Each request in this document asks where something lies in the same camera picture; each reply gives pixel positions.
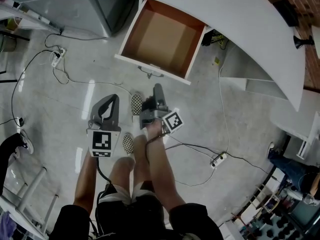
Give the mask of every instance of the black pants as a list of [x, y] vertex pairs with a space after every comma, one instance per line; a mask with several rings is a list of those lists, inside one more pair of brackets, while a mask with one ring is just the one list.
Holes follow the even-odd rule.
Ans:
[[7, 138], [0, 146], [0, 196], [4, 188], [9, 158], [16, 148], [22, 145], [21, 136], [19, 133], [16, 133]]

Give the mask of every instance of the person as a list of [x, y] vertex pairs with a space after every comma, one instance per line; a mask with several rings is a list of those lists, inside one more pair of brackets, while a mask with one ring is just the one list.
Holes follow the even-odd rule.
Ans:
[[[145, 156], [147, 138], [139, 125], [141, 108], [142, 97], [136, 93], [131, 99], [133, 136], [125, 134], [122, 141], [128, 157], [115, 162], [109, 176], [111, 184], [107, 184], [97, 201], [95, 218], [102, 236], [99, 239], [222, 240], [220, 230], [209, 218], [206, 207], [186, 203], [178, 194], [161, 138], [147, 146], [148, 163]], [[159, 119], [147, 127], [149, 140], [161, 132], [162, 122]], [[50, 240], [88, 239], [96, 167], [96, 158], [87, 152], [76, 184], [74, 202], [61, 209]], [[130, 196], [132, 170], [133, 192]], [[173, 230], [165, 227], [163, 207], [169, 213]]]
[[34, 152], [34, 146], [24, 130], [10, 136], [0, 145], [0, 196], [3, 193], [10, 156], [13, 154], [19, 158], [20, 147], [26, 149], [30, 154]]
[[320, 169], [318, 167], [279, 155], [273, 142], [269, 145], [267, 158], [289, 177], [298, 191], [303, 194], [310, 194], [315, 199], [320, 200], [320, 189], [318, 190]]

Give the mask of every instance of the extension cord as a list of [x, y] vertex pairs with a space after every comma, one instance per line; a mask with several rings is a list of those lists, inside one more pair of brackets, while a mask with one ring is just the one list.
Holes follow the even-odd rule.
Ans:
[[226, 159], [227, 159], [226, 153], [219, 155], [219, 157], [212, 162], [211, 168], [213, 168], [213, 169], [217, 168], [217, 166], [220, 165]]
[[55, 56], [53, 56], [53, 59], [52, 59], [52, 62], [51, 62], [51, 66], [53, 68], [57, 67], [57, 65], [60, 63], [62, 57], [65, 56], [65, 54], [67, 52], [66, 49], [64, 49], [64, 48], [60, 48], [60, 51], [61, 52], [56, 52], [56, 51], [53, 52], [54, 55], [55, 55]]

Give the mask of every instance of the black sleeve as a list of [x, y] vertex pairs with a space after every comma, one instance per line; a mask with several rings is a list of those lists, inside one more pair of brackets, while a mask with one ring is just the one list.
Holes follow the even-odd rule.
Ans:
[[90, 230], [89, 213], [77, 205], [62, 207], [49, 240], [88, 240]]
[[207, 208], [197, 203], [186, 203], [169, 212], [174, 231], [193, 234], [201, 240], [223, 240], [218, 226], [209, 218]]

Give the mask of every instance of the refrigerator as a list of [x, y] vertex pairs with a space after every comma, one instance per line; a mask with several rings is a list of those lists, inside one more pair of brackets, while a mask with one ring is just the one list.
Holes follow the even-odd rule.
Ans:
[[14, 0], [59, 28], [110, 37], [117, 33], [135, 0]]

